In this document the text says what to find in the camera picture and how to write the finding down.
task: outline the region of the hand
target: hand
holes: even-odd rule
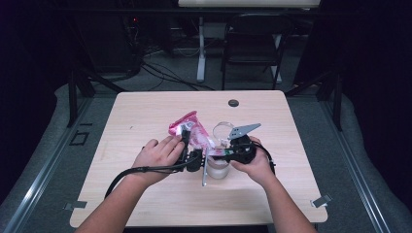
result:
[[[249,137],[252,141],[260,143],[258,138]],[[257,148],[257,155],[249,164],[243,164],[237,161],[230,161],[230,164],[241,172],[245,172],[256,183],[265,186],[266,182],[270,182],[272,178],[275,178],[272,170],[270,169],[269,160],[266,153]]]
[[[140,151],[134,160],[133,167],[155,167],[171,166],[176,163],[182,153],[185,143],[181,142],[181,136],[168,136],[160,143],[156,139],[151,139]],[[168,176],[168,174],[159,172],[136,173],[133,176],[143,181],[146,187],[157,183]]]

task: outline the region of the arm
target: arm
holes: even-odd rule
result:
[[[257,138],[251,137],[251,139],[260,143]],[[237,170],[247,173],[252,180],[263,187],[276,232],[316,232],[313,225],[299,210],[270,170],[267,155],[263,150],[257,149],[257,156],[250,164],[242,164],[236,161],[230,161],[230,164]]]
[[[172,136],[160,143],[150,140],[136,157],[133,167],[173,165],[185,146],[180,140]],[[155,172],[126,176],[76,232],[122,232],[143,192],[166,177],[167,174]]]

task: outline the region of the gray carpet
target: gray carpet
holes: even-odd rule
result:
[[[283,82],[277,89],[288,90],[291,87],[294,72],[304,47],[302,38],[292,38],[286,51],[284,66],[281,70]],[[204,84],[220,89],[221,72],[219,46],[208,48],[206,81]],[[197,72],[197,54],[194,56],[181,55],[176,51],[175,57],[171,58],[163,52],[155,53],[145,58],[147,63],[168,72],[162,65],[172,70],[182,79],[195,83]],[[259,81],[270,80],[270,73],[261,73],[261,69],[236,69],[228,73],[230,80],[245,79],[239,74],[246,74],[249,78],[257,75]],[[146,71],[142,70],[132,79],[116,82],[121,87],[133,91],[148,90],[190,90],[190,87],[181,83],[161,82]],[[97,147],[107,117],[114,103],[115,95],[107,87],[95,83],[98,94],[91,100],[84,99],[84,106],[88,106],[86,113],[79,119],[74,132],[69,140],[64,142],[65,147],[61,150],[61,159],[52,171],[51,179],[44,189],[37,205],[29,213],[21,225],[21,232],[73,232],[69,225],[70,211],[63,210],[66,203],[77,200],[86,172],[94,151]],[[251,83],[229,83],[227,88],[233,89],[262,89],[268,88],[270,84]],[[368,215],[362,199],[357,191],[348,168],[344,162],[344,151],[337,140],[333,126],[328,123],[322,105],[316,101],[313,86],[304,91],[304,95],[288,98],[292,115],[298,132],[306,149],[310,164],[322,194],[330,194],[333,200],[327,209],[328,220],[319,224],[320,232],[376,232]],[[30,185],[34,182],[37,174],[41,171],[43,164],[56,151],[59,139],[65,135],[65,126],[68,122],[68,98],[67,86],[63,86],[56,92],[58,104],[42,142],[33,154],[32,160],[27,165],[24,173],[17,182],[7,200],[0,208],[1,228],[4,231],[10,219],[20,205],[21,200],[27,193]],[[392,229],[392,232],[412,232],[412,216],[409,211],[389,191],[379,173],[370,163],[362,147],[362,138],[358,123],[353,113],[353,107],[346,98],[342,106],[343,135],[347,139],[351,150],[361,167],[361,171],[374,193],[382,214]],[[85,143],[79,135],[75,138],[74,133],[88,133]],[[165,232],[170,229],[139,229],[138,232]],[[265,232],[261,227],[238,227],[238,228],[189,228],[175,229],[176,232]]]

